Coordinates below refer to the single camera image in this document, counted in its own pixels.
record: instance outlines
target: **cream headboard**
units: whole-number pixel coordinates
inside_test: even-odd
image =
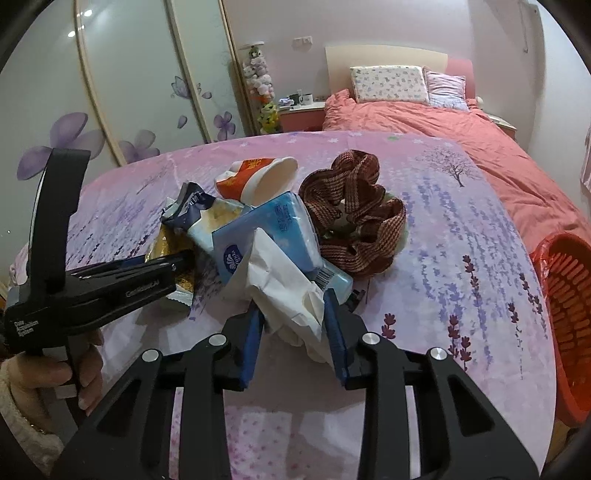
[[[453,59],[447,53],[391,45],[339,45],[326,47],[330,93],[351,88],[351,67],[419,65],[434,72],[466,77],[466,97],[476,96],[470,60]]]

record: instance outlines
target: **white knit sleeve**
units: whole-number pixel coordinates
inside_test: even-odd
[[[49,475],[64,446],[57,435],[40,433],[23,418],[10,393],[6,362],[0,367],[0,414],[28,457]]]

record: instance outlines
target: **scrunchie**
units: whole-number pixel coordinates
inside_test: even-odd
[[[316,229],[320,254],[355,279],[392,265],[404,230],[404,204],[397,198],[382,203],[386,191],[375,184],[378,176],[375,155],[349,150],[336,157],[330,168],[308,175],[299,191]],[[333,229],[342,215],[343,199],[346,219],[352,224],[347,235]]]

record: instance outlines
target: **white tissue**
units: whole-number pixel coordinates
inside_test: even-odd
[[[322,290],[294,265],[262,228],[257,228],[250,253],[222,290],[232,300],[253,299],[273,332],[293,346],[305,345],[316,362],[332,365],[322,330]]]

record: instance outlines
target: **silver screw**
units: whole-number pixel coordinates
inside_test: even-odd
[[[436,346],[435,348],[431,348],[429,354],[435,360],[445,360],[447,358],[447,352],[443,348],[439,348],[438,346]]]
[[[155,360],[158,360],[158,357],[158,351],[154,349],[146,350],[142,353],[142,360],[144,362],[154,362]]]
[[[210,345],[222,346],[224,343],[226,343],[226,337],[224,335],[222,335],[221,333],[216,333],[215,335],[212,335],[211,337],[209,337],[209,344]]]
[[[361,339],[368,345],[376,345],[379,343],[379,335],[377,333],[368,332],[364,334]]]

